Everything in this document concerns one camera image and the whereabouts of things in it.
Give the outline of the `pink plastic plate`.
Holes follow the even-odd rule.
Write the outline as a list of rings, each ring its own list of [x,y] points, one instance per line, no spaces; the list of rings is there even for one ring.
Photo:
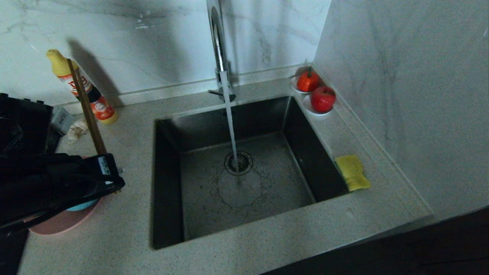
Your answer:
[[[81,223],[91,217],[99,202],[100,199],[96,200],[93,205],[83,210],[63,211],[49,220],[31,227],[29,231],[30,233],[41,236],[54,236],[65,233],[79,226]]]

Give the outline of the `yellow green sponge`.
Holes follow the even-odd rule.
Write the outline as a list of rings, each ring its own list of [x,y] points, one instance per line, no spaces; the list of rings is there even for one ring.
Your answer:
[[[370,181],[363,174],[363,164],[357,155],[342,155],[335,158],[349,192],[371,188]]]

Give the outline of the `red toy apple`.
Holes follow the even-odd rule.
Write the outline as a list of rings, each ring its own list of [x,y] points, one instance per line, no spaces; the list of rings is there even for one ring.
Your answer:
[[[321,86],[311,93],[311,107],[315,112],[328,113],[334,107],[337,95],[329,86]]]

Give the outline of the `orange-red toy tomato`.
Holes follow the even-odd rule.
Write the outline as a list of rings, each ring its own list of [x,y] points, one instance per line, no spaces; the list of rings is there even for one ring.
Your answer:
[[[299,75],[296,86],[301,92],[312,92],[319,86],[319,82],[319,75],[309,67]]]

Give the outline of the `crumpled white paper tissue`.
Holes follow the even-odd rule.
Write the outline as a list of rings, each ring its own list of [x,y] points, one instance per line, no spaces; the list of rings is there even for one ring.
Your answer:
[[[86,120],[76,120],[70,126],[67,132],[68,144],[73,145],[79,141],[80,137],[89,132],[89,127]]]

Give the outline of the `teal plastic bowl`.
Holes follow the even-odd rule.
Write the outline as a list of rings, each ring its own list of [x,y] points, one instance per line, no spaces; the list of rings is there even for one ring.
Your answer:
[[[96,205],[99,202],[99,200],[100,199],[95,199],[95,200],[92,200],[89,202],[84,202],[80,205],[76,205],[76,206],[73,206],[71,208],[68,208],[68,209],[66,209],[66,211],[82,211],[82,210],[85,210],[87,208],[90,208],[90,207]]]

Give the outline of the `small white round dish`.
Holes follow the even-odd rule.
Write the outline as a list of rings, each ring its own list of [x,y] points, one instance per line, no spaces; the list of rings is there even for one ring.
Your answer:
[[[298,82],[299,78],[300,78],[300,75],[291,76],[291,77],[289,78],[289,84],[290,84],[291,89],[292,89],[293,91],[295,91],[295,92],[299,93],[299,94],[309,94],[309,93],[313,92],[313,91],[314,91],[316,88],[318,88],[318,87],[320,86],[320,83],[319,83],[319,82],[317,82],[317,85],[313,85],[313,90],[311,90],[311,91],[306,91],[306,92],[301,91],[301,90],[300,90],[300,89],[298,89],[298,87],[297,87],[297,82]]]
[[[302,105],[304,106],[304,108],[306,109],[306,111],[308,113],[310,113],[311,115],[314,115],[314,116],[325,116],[325,115],[328,115],[329,113],[332,112],[333,108],[331,108],[329,111],[327,112],[318,112],[316,111],[313,107],[312,107],[312,104],[311,104],[311,98],[312,96],[309,94],[309,95],[306,95],[303,99],[302,99]]]

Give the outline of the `orange dish soap bottle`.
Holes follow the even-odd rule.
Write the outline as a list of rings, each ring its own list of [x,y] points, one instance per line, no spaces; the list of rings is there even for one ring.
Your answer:
[[[79,95],[76,89],[75,82],[68,64],[68,58],[64,57],[59,50],[49,49],[46,53],[47,58],[51,62],[51,71],[54,75],[66,86],[70,92],[79,100]],[[77,78],[80,82],[80,87],[84,88],[90,102],[91,111],[97,120],[103,124],[111,124],[117,120],[117,112],[113,106],[108,103],[103,94],[93,85],[89,77],[72,60],[72,68],[78,74]]]

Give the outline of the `round metal drain strainer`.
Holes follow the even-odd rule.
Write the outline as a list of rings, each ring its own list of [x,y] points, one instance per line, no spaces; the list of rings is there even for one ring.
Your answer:
[[[237,160],[234,158],[234,152],[227,155],[225,158],[225,170],[234,176],[245,175],[252,168],[251,155],[245,151],[237,151],[236,157]]]

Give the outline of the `chrome sink faucet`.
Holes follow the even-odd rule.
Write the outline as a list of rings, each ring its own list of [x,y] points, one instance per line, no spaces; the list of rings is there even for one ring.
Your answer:
[[[229,79],[229,62],[225,46],[225,29],[222,24],[221,0],[206,0],[206,7],[215,56],[215,80],[218,86],[217,90],[211,90],[209,93],[220,96],[220,99],[225,101],[221,73],[225,73]]]

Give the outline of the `stainless steel sink basin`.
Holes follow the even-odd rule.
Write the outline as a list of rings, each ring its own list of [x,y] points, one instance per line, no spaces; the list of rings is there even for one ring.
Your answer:
[[[348,193],[337,165],[292,96],[154,124],[151,246],[163,249]],[[225,158],[245,151],[245,175]]]

